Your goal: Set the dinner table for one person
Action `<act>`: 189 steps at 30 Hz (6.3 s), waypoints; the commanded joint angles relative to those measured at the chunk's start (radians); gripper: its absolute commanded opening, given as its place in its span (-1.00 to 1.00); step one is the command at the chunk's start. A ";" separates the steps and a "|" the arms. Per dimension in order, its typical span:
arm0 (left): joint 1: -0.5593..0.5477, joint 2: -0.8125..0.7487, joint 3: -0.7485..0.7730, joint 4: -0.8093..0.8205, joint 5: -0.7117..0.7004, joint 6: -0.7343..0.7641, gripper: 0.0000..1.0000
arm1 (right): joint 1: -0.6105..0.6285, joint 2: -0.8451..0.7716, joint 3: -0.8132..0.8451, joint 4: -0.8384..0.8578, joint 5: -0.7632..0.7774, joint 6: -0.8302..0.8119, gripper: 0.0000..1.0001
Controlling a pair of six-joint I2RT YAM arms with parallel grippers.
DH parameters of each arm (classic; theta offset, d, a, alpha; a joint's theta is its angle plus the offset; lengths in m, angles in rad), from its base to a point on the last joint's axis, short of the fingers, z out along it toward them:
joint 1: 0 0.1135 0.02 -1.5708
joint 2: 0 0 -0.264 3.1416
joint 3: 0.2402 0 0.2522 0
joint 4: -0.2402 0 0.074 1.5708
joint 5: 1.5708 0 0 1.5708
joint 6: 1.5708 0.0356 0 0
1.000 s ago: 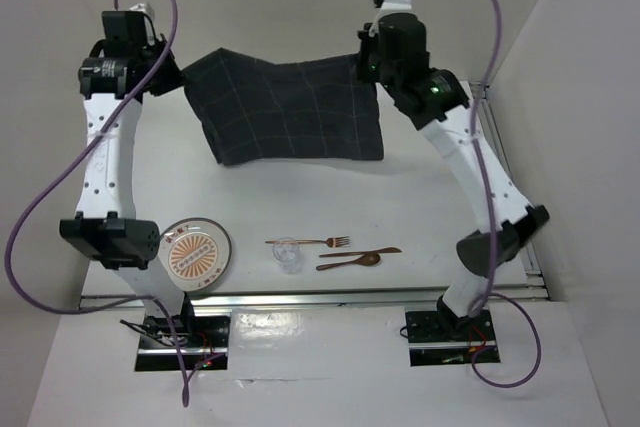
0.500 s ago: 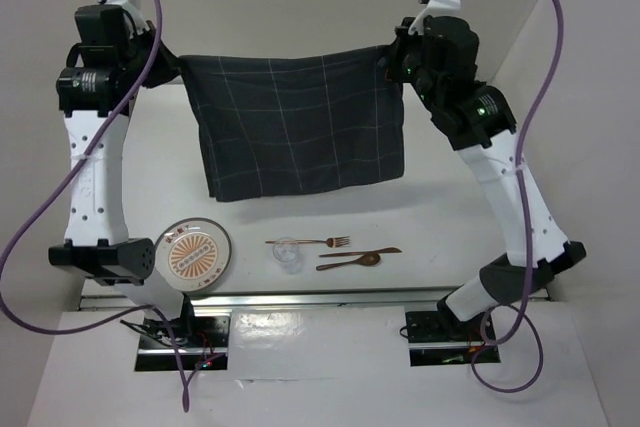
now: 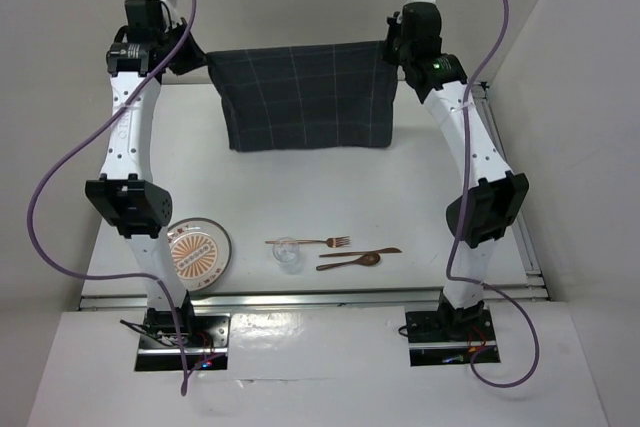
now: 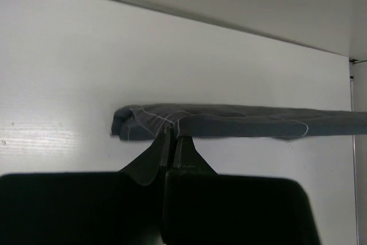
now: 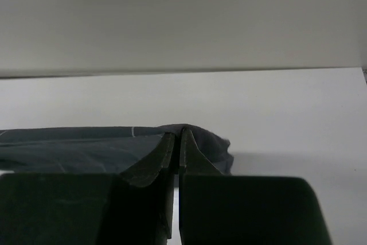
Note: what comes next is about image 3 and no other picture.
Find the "dark grey checked cloth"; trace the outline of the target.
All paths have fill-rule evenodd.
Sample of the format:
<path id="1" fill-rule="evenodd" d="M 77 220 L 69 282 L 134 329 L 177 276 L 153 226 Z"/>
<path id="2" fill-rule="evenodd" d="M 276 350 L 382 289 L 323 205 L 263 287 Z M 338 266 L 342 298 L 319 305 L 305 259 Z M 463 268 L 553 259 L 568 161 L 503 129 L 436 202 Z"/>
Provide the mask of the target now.
<path id="1" fill-rule="evenodd" d="M 208 53 L 230 149 L 389 147 L 398 76 L 383 47 L 365 41 Z"/>

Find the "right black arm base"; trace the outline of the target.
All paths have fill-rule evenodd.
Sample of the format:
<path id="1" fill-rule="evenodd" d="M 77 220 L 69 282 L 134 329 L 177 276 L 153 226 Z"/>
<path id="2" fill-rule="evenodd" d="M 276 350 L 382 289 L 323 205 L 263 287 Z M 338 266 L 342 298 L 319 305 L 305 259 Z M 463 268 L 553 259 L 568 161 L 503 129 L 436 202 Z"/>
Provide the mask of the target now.
<path id="1" fill-rule="evenodd" d="M 469 364 L 475 354 L 478 364 L 501 362 L 488 309 L 478 319 L 453 329 L 442 327 L 435 311 L 408 311 L 397 332 L 408 342 L 412 367 Z"/>

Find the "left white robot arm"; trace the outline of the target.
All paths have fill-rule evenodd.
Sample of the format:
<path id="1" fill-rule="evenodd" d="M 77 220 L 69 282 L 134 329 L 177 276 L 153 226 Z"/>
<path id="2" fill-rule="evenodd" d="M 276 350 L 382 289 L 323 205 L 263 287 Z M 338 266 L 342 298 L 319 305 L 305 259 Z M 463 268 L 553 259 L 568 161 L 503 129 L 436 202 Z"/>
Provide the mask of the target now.
<path id="1" fill-rule="evenodd" d="M 197 321 L 187 289 L 169 250 L 167 227 L 173 201 L 153 181 L 150 161 L 153 115 L 165 71 L 182 75 L 204 65 L 205 56 L 187 32 L 177 0 L 128 0 L 127 23 L 107 51 L 113 106 L 105 161 L 85 195 L 126 241 L 143 274 L 147 312 L 141 331 L 162 333 L 184 346 Z"/>

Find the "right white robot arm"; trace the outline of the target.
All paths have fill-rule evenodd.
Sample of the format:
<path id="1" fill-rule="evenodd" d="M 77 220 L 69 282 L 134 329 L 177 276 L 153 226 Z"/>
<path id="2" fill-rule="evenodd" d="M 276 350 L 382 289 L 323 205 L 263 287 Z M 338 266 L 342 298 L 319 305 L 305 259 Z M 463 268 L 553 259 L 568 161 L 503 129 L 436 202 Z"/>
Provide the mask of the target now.
<path id="1" fill-rule="evenodd" d="M 405 0 L 388 18 L 384 59 L 398 66 L 436 121 L 462 181 L 446 209 L 454 237 L 434 325 L 448 339 L 464 337 L 484 309 L 484 282 L 497 243 L 515 221 L 529 189 L 498 152 L 459 61 L 442 50 L 436 0 Z"/>

